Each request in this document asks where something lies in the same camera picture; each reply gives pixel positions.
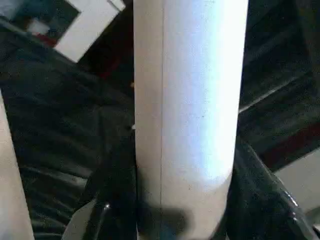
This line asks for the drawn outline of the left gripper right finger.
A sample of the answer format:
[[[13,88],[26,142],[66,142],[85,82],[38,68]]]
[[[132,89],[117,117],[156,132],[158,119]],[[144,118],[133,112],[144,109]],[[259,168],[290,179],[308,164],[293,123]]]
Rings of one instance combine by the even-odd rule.
[[[237,138],[226,208],[230,240],[318,240],[295,198],[253,148]]]

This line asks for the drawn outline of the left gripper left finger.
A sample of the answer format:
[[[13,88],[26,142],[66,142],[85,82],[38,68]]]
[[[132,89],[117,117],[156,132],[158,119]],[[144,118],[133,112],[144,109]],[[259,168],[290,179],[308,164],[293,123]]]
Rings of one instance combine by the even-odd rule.
[[[137,239],[135,134],[121,139],[89,177],[64,240]]]

